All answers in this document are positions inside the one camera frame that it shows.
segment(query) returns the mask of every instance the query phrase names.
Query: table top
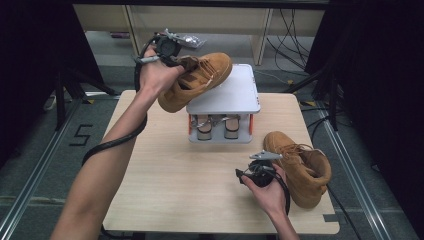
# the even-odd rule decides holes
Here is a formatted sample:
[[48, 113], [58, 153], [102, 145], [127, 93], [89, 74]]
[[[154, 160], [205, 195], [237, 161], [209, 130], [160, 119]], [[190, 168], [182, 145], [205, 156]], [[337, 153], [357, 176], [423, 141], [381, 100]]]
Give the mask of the table top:
[[[108, 130], [130, 104], [124, 91]], [[206, 144], [188, 140], [188, 114], [167, 113], [156, 102], [138, 136], [122, 185], [105, 218], [107, 230], [186, 233], [276, 233], [235, 169], [244, 170], [262, 150], [271, 131], [311, 144], [297, 99], [292, 94], [259, 93], [261, 110], [253, 118], [248, 144]], [[289, 218], [299, 234], [335, 234], [337, 221], [328, 193], [313, 209], [292, 201]]]

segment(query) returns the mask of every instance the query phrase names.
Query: black cable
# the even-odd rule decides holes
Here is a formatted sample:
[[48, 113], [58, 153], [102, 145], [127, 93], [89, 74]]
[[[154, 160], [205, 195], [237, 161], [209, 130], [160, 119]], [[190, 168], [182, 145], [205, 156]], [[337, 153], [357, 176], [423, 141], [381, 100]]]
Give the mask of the black cable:
[[268, 37], [266, 38], [266, 40], [271, 45], [271, 47], [275, 50], [275, 53], [276, 54], [274, 56], [277, 56], [277, 53], [278, 53], [281, 56], [283, 56], [284, 58], [286, 58], [287, 60], [289, 60], [290, 62], [292, 62], [294, 65], [298, 66], [299, 68], [301, 68], [301, 69], [304, 69], [305, 68], [302, 64], [296, 62], [293, 58], [287, 56], [285, 53], [283, 53], [283, 52], [280, 51], [279, 47], [281, 46], [281, 42], [280, 42], [279, 47], [275, 47], [274, 44], [271, 43], [271, 41], [269, 40]]
[[312, 130], [312, 133], [311, 133], [311, 142], [314, 142], [314, 136], [315, 136], [315, 132], [317, 131], [317, 129], [318, 129], [318, 126], [321, 124], [321, 123], [323, 123], [324, 121], [326, 121], [326, 120], [328, 120], [328, 119], [330, 119], [330, 116], [328, 115], [328, 116], [325, 116], [325, 117], [323, 117], [323, 118], [321, 118], [321, 119], [319, 119], [317, 122], [316, 122], [316, 125], [315, 125], [315, 127], [314, 127], [314, 129]]
[[[303, 47], [302, 46], [302, 44], [299, 42], [299, 40], [297, 39], [297, 34], [296, 34], [296, 24], [295, 24], [295, 22], [294, 22], [294, 17], [295, 17], [295, 13], [296, 13], [296, 10], [295, 9], [292, 9], [292, 18], [291, 18], [291, 21], [290, 21], [290, 25], [288, 26], [287, 25], [287, 21], [286, 21], [286, 19], [285, 19], [285, 17], [284, 17], [284, 14], [283, 14], [283, 12], [282, 12], [282, 10], [280, 9], [280, 15], [281, 15], [281, 17], [282, 17], [282, 19], [283, 19], [283, 22], [284, 22], [284, 25], [286, 26], [286, 29], [287, 29], [287, 32], [286, 32], [286, 35], [284, 36], [284, 38], [283, 38], [283, 40], [281, 41], [281, 42], [284, 42], [284, 40], [286, 39], [286, 37], [289, 35], [290, 36], [290, 38], [292, 39], [292, 41], [293, 41], [293, 43], [295, 44], [295, 47], [296, 47], [296, 49], [297, 49], [297, 51], [295, 51], [295, 50], [293, 50], [293, 49], [291, 49], [291, 48], [289, 48], [289, 47], [287, 47], [284, 43], [283, 43], [283, 45], [288, 49], [288, 50], [290, 50], [290, 51], [292, 51], [292, 52], [295, 52], [295, 53], [298, 53], [299, 54], [299, 56], [300, 56], [300, 58], [301, 58], [301, 60], [302, 60], [302, 62], [303, 62], [303, 64], [304, 65], [306, 65], [306, 61], [305, 61], [305, 59], [303, 58], [304, 56], [305, 57], [309, 57], [308, 55], [306, 55], [306, 54], [303, 54], [302, 52], [301, 52], [301, 50], [300, 50], [300, 48], [299, 48], [299, 46], [303, 49], [303, 50], [305, 50], [307, 53], [309, 53], [309, 51], [305, 48], [305, 47]], [[293, 34], [294, 34], [294, 37], [293, 37], [293, 35], [291, 34], [291, 32], [290, 32], [290, 30], [291, 30], [291, 28], [292, 28], [292, 26], [293, 26]]]
[[324, 120], [327, 120], [326, 118], [328, 118], [329, 116], [325, 116], [324, 118], [320, 118], [320, 119], [318, 119], [318, 120], [316, 120], [316, 121], [314, 121], [314, 122], [312, 122], [311, 124], [309, 124], [308, 126], [306, 126], [306, 128], [309, 128], [309, 127], [311, 127], [312, 125], [315, 125], [315, 124], [317, 124], [317, 123], [319, 123], [320, 121], [322, 121], [323, 119]]
[[286, 183], [283, 181], [283, 178], [281, 177], [280, 174], [275, 173], [273, 174], [272, 172], [266, 170], [266, 169], [262, 169], [264, 172], [268, 173], [269, 175], [271, 175], [274, 179], [276, 179], [278, 181], [278, 183], [281, 185], [281, 187], [283, 188], [284, 191], [284, 197], [286, 199], [286, 215], [289, 215], [289, 211], [290, 211], [290, 191], [289, 188], [287, 187]]
[[314, 111], [314, 110], [328, 110], [328, 108], [309, 108], [309, 109], [301, 109], [301, 112]]
[[336, 200], [337, 204], [339, 204], [340, 209], [343, 211], [343, 214], [345, 215], [347, 221], [349, 222], [350, 226], [352, 226], [353, 231], [356, 234], [356, 237], [361, 240], [361, 236], [359, 235], [358, 230], [355, 227], [355, 224], [353, 224], [352, 219], [350, 218], [349, 214], [347, 213], [346, 209], [343, 207], [343, 205], [341, 204], [341, 202], [339, 201], [339, 199], [336, 197], [336, 195], [334, 194], [333, 190], [330, 188], [330, 186], [327, 184], [327, 189], [328, 191], [331, 193], [331, 195], [333, 196], [334, 200]]
[[307, 76], [309, 76], [308, 74], [301, 74], [301, 73], [296, 73], [296, 72], [291, 72], [291, 71], [287, 71], [287, 70], [284, 70], [284, 69], [282, 69], [279, 65], [278, 65], [278, 62], [277, 62], [277, 53], [278, 54], [281, 54], [282, 56], [284, 56], [284, 57], [286, 57], [289, 61], [291, 61], [292, 59], [290, 59], [290, 57], [288, 57], [287, 55], [285, 55], [284, 53], [282, 53], [281, 51], [279, 51], [271, 42], [270, 42], [270, 40], [267, 38], [267, 41], [268, 41], [268, 43], [272, 46], [272, 48], [274, 48], [274, 50], [275, 50], [275, 55], [274, 55], [274, 62], [275, 62], [275, 65], [278, 67], [278, 69], [280, 69], [280, 71], [282, 71], [282, 72], [286, 72], [286, 73], [290, 73], [290, 74], [294, 74], [294, 75], [299, 75], [299, 76], [304, 76], [304, 77], [307, 77]]
[[[150, 39], [148, 41], [147, 44], [144, 45], [144, 47], [143, 47], [143, 49], [141, 50], [141, 53], [140, 53], [140, 56], [141, 57], [144, 56], [144, 54], [147, 51], [148, 46], [154, 40], [155, 40], [155, 38], [152, 38], [152, 39]], [[135, 90], [136, 91], [140, 90], [139, 78], [140, 78], [141, 67], [142, 67], [142, 64], [136, 62], [136, 66], [135, 66], [135, 69], [134, 69], [134, 86], [135, 86]], [[121, 137], [121, 138], [118, 138], [118, 139], [115, 139], [115, 140], [112, 140], [112, 141], [109, 141], [109, 142], [105, 142], [105, 143], [99, 144], [99, 145], [91, 148], [90, 150], [88, 150], [88, 152], [84, 155], [84, 158], [83, 158], [83, 161], [82, 161], [81, 166], [84, 166], [84, 164], [87, 162], [87, 160], [91, 156], [93, 156], [93, 155], [95, 155], [95, 154], [97, 154], [97, 153], [99, 153], [99, 152], [101, 152], [103, 150], [106, 150], [106, 149], [109, 149], [109, 148], [112, 148], [112, 147], [121, 145], [121, 144], [123, 144], [125, 142], [128, 142], [131, 139], [135, 138], [137, 135], [139, 135], [144, 130], [144, 128], [146, 127], [146, 124], [147, 124], [147, 114], [146, 114], [146, 117], [144, 118], [143, 122], [140, 124], [140, 126], [137, 127], [133, 132], [129, 133], [128, 135], [126, 135], [124, 137]], [[104, 228], [104, 225], [103, 224], [101, 226], [100, 231], [101, 231], [101, 233], [103, 235], [105, 235], [105, 236], [107, 236], [107, 237], [109, 237], [111, 239], [131, 239], [131, 237], [127, 237], [127, 236], [114, 236], [114, 235], [108, 233], [106, 231], [106, 229]]]

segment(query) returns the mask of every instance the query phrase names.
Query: finger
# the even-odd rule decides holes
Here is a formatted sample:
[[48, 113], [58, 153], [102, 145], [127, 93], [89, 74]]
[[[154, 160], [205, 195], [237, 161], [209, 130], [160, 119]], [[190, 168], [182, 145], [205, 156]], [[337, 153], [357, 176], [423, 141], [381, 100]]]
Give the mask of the finger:
[[144, 57], [151, 57], [156, 55], [155, 51], [156, 47], [149, 45], [146, 49], [146, 52], [144, 53]]
[[185, 69], [184, 69], [184, 67], [183, 66], [181, 66], [181, 65], [178, 65], [178, 66], [175, 66], [174, 67], [175, 69], [177, 69], [177, 71], [178, 71], [178, 75], [181, 75], [181, 74], [183, 74], [183, 73], [185, 73]]
[[278, 164], [272, 163], [272, 166], [275, 168], [275, 171], [283, 178], [284, 182], [286, 181], [286, 172]]
[[243, 181], [243, 183], [251, 190], [251, 191], [253, 191], [253, 189], [255, 188], [255, 187], [257, 187], [256, 186], [256, 184], [252, 181], [252, 179], [250, 179], [250, 178], [248, 178], [248, 177], [246, 177], [246, 176], [241, 176], [241, 180]]

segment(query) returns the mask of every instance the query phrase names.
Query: hand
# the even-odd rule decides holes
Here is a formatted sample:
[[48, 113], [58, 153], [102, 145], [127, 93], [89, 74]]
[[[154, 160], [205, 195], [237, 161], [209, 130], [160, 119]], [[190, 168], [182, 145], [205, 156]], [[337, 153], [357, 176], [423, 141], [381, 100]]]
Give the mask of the hand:
[[[144, 57], [155, 56], [155, 48], [150, 45]], [[157, 60], [143, 65], [140, 73], [140, 89], [151, 88], [160, 93], [168, 90], [177, 77], [184, 73], [182, 66], [168, 67], [162, 61]]]
[[[272, 165], [274, 166], [277, 173], [283, 178], [283, 181], [286, 182], [286, 173], [284, 170], [277, 164], [273, 163]], [[256, 184], [246, 176], [242, 176], [241, 179], [243, 180], [244, 184], [252, 191], [253, 196], [259, 203], [259, 206], [268, 215], [286, 214], [286, 197], [284, 195], [283, 188], [276, 179], [273, 179], [268, 186], [263, 188], [256, 186]]]

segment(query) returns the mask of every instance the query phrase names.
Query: suede boot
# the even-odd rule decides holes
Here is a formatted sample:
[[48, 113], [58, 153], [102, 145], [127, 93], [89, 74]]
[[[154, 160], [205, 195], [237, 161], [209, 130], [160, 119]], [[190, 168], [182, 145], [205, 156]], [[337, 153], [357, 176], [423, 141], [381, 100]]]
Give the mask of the suede boot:
[[176, 61], [187, 72], [158, 97], [159, 105], [170, 113], [181, 110], [193, 98], [220, 85], [233, 67], [231, 58], [225, 53], [211, 53], [199, 58], [185, 56]]
[[331, 166], [324, 153], [296, 144], [279, 131], [268, 133], [263, 146], [265, 151], [283, 155], [275, 163], [286, 172], [287, 187], [293, 201], [302, 208], [318, 205], [331, 178]]

